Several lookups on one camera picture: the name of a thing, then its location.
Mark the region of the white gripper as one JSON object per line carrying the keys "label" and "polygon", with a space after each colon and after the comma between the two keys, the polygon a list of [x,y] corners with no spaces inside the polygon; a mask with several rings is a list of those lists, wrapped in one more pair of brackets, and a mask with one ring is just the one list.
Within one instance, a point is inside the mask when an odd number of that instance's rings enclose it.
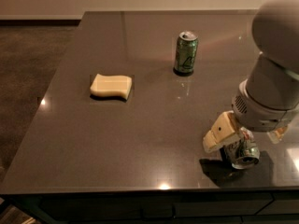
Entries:
{"label": "white gripper", "polygon": [[246,80],[241,82],[232,98],[234,112],[221,113],[204,136],[203,148],[206,153],[239,141],[242,137],[241,126],[254,132],[268,132],[270,141],[278,144],[288,131],[287,126],[299,113],[298,106],[290,110],[277,110],[258,104],[249,96],[246,85]]}

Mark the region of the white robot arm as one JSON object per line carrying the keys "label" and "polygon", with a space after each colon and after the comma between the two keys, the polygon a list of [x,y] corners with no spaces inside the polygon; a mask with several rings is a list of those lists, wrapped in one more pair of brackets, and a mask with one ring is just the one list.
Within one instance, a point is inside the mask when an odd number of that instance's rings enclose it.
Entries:
{"label": "white robot arm", "polygon": [[243,140],[246,130],[281,136],[298,114],[299,0],[266,0],[251,31],[260,55],[240,83],[232,109],[204,136],[207,153]]}

